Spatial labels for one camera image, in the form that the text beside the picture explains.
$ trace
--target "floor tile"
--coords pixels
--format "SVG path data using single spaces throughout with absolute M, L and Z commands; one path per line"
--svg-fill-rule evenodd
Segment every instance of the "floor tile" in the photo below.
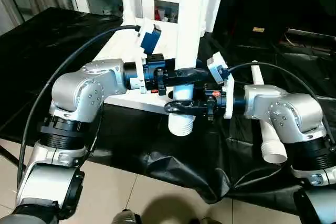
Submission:
M 0 205 L 0 219 L 12 213 L 12 210 Z
M 0 145 L 14 156 L 19 156 L 19 144 L 0 140 Z M 32 148 L 28 147 L 25 163 L 31 152 Z M 14 208 L 17 168 L 0 156 L 0 170 L 6 174 L 0 180 L 0 205 Z M 127 205 L 136 174 L 92 162 L 85 162 L 81 170 L 86 175 L 77 211 L 63 223 L 112 223 L 113 217 Z
M 298 216 L 259 207 L 238 200 L 233 201 L 233 224 L 300 224 Z
M 0 145 L 8 150 L 10 153 L 12 153 L 16 158 L 19 158 L 20 154 L 20 145 L 18 143 L 4 140 L 0 138 Z M 33 151 L 33 148 L 30 146 L 26 147 L 26 152 L 25 152 L 25 160 L 24 163 L 28 164 L 28 161 L 30 159 L 30 155 L 32 154 L 31 152 Z
M 128 209 L 141 215 L 145 224 L 187 224 L 190 219 L 211 217 L 232 223 L 232 200 L 208 205 L 196 191 L 138 175 Z
M 0 205 L 15 207 L 17 168 L 4 157 L 0 156 Z
M 0 145 L 19 157 L 20 145 L 11 141 L 0 139 Z M 33 148 L 26 148 L 25 164 L 28 163 Z M 17 167 L 0 155 L 0 170 L 3 176 L 0 179 L 0 205 L 9 208 L 15 207 Z
M 74 216 L 66 224 L 112 223 L 127 205 L 136 174 L 85 162 L 83 191 Z

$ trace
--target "black cable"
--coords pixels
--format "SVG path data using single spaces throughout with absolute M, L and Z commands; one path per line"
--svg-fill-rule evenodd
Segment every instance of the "black cable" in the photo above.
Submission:
M 274 65 L 274 64 L 271 64 L 271 63 L 266 63 L 266 62 L 247 62 L 247 63 L 243 63 L 243 64 L 240 64 L 240 65 L 236 65 L 234 67 L 228 68 L 227 72 L 232 73 L 232 72 L 236 71 L 237 69 L 240 69 L 240 68 L 243 68 L 243 67 L 248 67 L 248 66 L 253 66 L 253 65 L 269 66 L 269 67 L 276 68 L 276 69 L 279 69 L 279 70 L 285 72 L 286 74 L 290 75 L 295 80 L 297 80 L 302 86 L 304 86 L 304 88 L 308 91 L 308 93 L 320 104 L 319 99 L 315 95 L 314 91 L 312 91 L 312 89 L 304 81 L 302 81 L 299 77 L 297 77 L 292 72 L 290 72 L 290 71 L 288 71 L 288 70 L 286 70 L 282 67 L 279 67 L 277 65 Z M 331 130 L 330 130 L 330 126 L 329 126 L 327 117 L 325 116 L 325 114 L 323 112 L 322 112 L 322 114 L 323 114 L 323 120 L 322 121 L 323 121 L 324 127 L 327 131 L 327 134 L 329 135 L 332 143 L 335 144 L 333 135 L 331 134 Z
M 103 114 L 104 114 L 104 103 L 102 103 L 102 105 L 100 106 L 101 107 L 101 114 L 100 114 L 100 119 L 99 119 L 99 124 L 98 124 L 98 128 L 96 130 L 96 134 L 94 136 L 94 139 L 93 139 L 93 142 L 91 144 L 91 147 L 88 149 L 88 152 L 86 152 L 82 162 L 80 163 L 80 165 L 78 166 L 78 168 L 81 168 L 82 165 L 85 163 L 85 161 L 89 158 L 90 154 L 95 150 L 95 145 L 96 145 L 96 141 L 97 141 L 97 138 L 98 138 L 98 134 L 99 134 L 99 131 L 100 131 L 100 126 L 101 126 L 101 123 L 103 121 Z
M 23 133 L 22 137 L 22 142 L 21 142 L 21 147 L 20 147 L 20 157 L 19 157 L 19 166 L 17 169 L 17 187 L 19 186 L 22 175 L 23 175 L 23 160 L 25 157 L 25 151 L 26 151 L 26 142 L 27 142 L 27 135 L 28 135 L 28 130 L 29 130 L 29 125 L 32 120 L 33 114 L 35 113 L 36 107 L 38 103 L 40 102 L 42 96 L 46 92 L 46 90 L 49 88 L 49 86 L 58 78 L 59 73 L 63 71 L 67 66 L 69 66 L 75 59 L 76 57 L 84 51 L 88 46 L 90 46 L 92 43 L 100 39 L 101 37 L 105 36 L 106 34 L 116 32 L 118 30 L 125 30 L 125 29 L 134 29 L 134 30 L 139 30 L 139 26 L 119 26 L 113 29 L 109 29 L 99 35 L 96 35 L 89 41 L 87 41 L 85 44 L 83 44 L 80 48 L 78 48 L 76 51 L 74 51 L 63 63 L 56 69 L 56 71 L 52 74 L 52 76 L 49 78 L 47 83 L 44 85 L 42 88 L 40 94 L 38 95 L 37 99 L 35 100 L 32 109 L 30 110 L 29 116 L 27 118 L 25 130 Z

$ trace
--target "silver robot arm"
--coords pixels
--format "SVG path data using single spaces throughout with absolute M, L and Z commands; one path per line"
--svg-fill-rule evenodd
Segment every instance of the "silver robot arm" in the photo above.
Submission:
M 59 77 L 49 117 L 19 185 L 14 212 L 1 224 L 58 223 L 72 216 L 82 190 L 83 138 L 106 97 L 124 94 L 121 59 L 98 60 Z
M 307 94 L 269 85 L 245 86 L 245 116 L 268 122 L 284 143 L 302 189 L 294 201 L 302 223 L 336 222 L 336 153 L 320 104 Z

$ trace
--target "red bottle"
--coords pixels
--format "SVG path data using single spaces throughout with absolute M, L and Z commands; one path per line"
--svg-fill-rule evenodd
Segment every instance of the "red bottle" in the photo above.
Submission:
M 160 14 L 159 14 L 159 9 L 157 6 L 155 6 L 155 10 L 154 10 L 154 19 L 160 21 Z

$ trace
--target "bolt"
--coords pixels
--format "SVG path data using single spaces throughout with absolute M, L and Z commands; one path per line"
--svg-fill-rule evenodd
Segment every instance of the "bolt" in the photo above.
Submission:
M 313 180 L 310 182 L 310 184 L 312 184 L 313 186 L 317 186 L 317 185 L 321 185 L 322 182 L 321 181 L 317 181 L 317 180 Z

